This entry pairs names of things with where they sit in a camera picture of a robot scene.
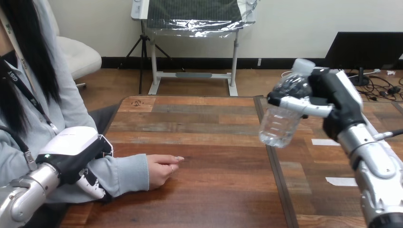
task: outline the lanyard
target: lanyard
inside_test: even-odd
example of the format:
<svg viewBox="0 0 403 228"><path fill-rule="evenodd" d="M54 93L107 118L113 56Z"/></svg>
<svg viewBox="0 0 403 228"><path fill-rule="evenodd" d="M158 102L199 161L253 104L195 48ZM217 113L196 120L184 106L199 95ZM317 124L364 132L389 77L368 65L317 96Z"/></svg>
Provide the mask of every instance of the lanyard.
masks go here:
<svg viewBox="0 0 403 228"><path fill-rule="evenodd" d="M19 57L19 59L22 63L25 74L27 75L27 78L31 84L32 90L34 93L36 93L35 87L33 86L33 83L32 83L31 71L28 69L28 65L25 62L21 49L19 48L17 39L15 38L15 34L11 28L9 20L7 19L7 17L5 16L5 14L1 8L0 8L0 20L4 26L4 29L7 32L7 35L10 38L10 41L17 53L17 56ZM4 64L4 66L8 69L7 74L9 76L10 81L15 84L15 86L22 92L22 94L29 100L29 102L31 102L31 104L42 114L42 116L46 120L46 123L49 124L50 127L52 127L55 134L58 134L59 133L58 128L51 122L49 117L45 114L45 111L43 110L43 108L40 105L40 103L38 102L38 100L31 93L31 91L27 88L27 86L21 81L21 79L17 76L17 74L15 74L14 70L11 69L11 67L5 61L1 61L0 64Z"/></svg>

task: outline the easel stand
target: easel stand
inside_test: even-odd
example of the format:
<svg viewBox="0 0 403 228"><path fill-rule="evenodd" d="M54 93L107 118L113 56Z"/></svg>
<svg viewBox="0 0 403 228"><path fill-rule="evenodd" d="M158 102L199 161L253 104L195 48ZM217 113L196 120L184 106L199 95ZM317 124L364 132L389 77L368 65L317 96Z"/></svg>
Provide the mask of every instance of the easel stand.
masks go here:
<svg viewBox="0 0 403 228"><path fill-rule="evenodd" d="M233 52L233 56L232 56L232 72L227 73L227 74L190 73L190 72L164 73L161 71L157 71L157 59L155 56L155 48L157 47L160 51L162 51L162 50L155 44L154 40L151 41L151 63L153 66L153 84L151 85L151 88L150 88L150 91L148 92L148 94L149 95L157 94L158 86L160 85L161 79L164 77L169 77L169 78L226 79L228 81L228 88L230 90L230 96L238 96L237 86L235 84L235 75L236 75L236 71L237 71L237 60L238 60L238 47L239 47L238 36L239 36L239 30L236 31L236 35L235 35L234 52Z"/></svg>
<svg viewBox="0 0 403 228"><path fill-rule="evenodd" d="M146 46L146 42L147 41L151 41L150 38L145 34L144 31L144 24L143 24L143 20L141 20L141 35L140 38L138 39L138 41L136 42L136 44L133 46L133 48L130 50L129 54L127 54L125 60L120 64L120 66L118 67L118 69L121 69L123 64L125 64L128 60L128 58L130 57L130 55L132 54L132 52L134 51L134 49L137 47L137 45L140 43L140 41L142 41L142 45L141 45L141 59L140 59L140 85L139 85L139 94L142 93L142 82L143 82L143 63L144 61L147 61L147 46ZM153 48L153 55L155 56L155 47L158 48L158 50L160 50L170 61L172 61L174 64L175 62L173 61L173 59L164 51L162 50L158 45L156 45L154 42L152 42L152 48Z"/></svg>

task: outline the monitor stand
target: monitor stand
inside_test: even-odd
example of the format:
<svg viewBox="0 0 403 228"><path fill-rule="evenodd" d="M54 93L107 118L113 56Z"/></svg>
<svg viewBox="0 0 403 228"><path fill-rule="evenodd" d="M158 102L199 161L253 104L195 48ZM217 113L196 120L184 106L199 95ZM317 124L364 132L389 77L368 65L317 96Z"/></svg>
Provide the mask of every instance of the monitor stand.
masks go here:
<svg viewBox="0 0 403 228"><path fill-rule="evenodd" d="M357 75L356 73L349 73L347 74L348 77L350 77L350 81L353 83L354 86L366 86L369 84L369 78L364 75L364 68L360 67L360 72L358 73L358 76L351 77Z"/></svg>

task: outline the woman's hand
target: woman's hand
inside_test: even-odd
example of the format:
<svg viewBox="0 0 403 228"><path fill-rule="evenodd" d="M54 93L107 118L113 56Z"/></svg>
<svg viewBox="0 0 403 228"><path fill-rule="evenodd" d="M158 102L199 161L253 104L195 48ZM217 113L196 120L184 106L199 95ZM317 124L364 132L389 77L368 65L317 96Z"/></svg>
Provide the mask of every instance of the woman's hand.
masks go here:
<svg viewBox="0 0 403 228"><path fill-rule="evenodd" d="M185 160L183 157L174 157L172 155L147 155L150 178L149 190L154 190L164 185L166 180L179 169L178 164L183 160Z"/></svg>

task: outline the white chair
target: white chair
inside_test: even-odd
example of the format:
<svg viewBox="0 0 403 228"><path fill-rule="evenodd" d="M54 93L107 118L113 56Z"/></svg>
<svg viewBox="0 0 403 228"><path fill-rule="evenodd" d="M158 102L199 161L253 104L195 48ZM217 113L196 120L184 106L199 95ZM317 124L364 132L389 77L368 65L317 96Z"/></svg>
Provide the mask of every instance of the white chair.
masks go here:
<svg viewBox="0 0 403 228"><path fill-rule="evenodd" d="M68 69L73 80L91 74L101 68L102 59L100 54L89 46L73 39L60 36L60 30L48 0L44 0L47 12L56 32L56 38L67 59ZM77 84L77 87L86 88L85 83Z"/></svg>

